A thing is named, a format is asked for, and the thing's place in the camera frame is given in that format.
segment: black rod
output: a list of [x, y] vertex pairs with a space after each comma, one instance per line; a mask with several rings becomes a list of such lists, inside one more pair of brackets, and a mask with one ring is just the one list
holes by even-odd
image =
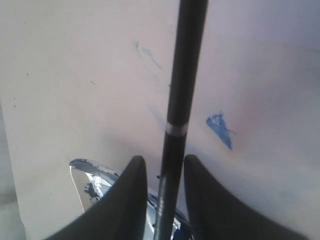
[[207, 5], [180, 0], [154, 240], [172, 233]]

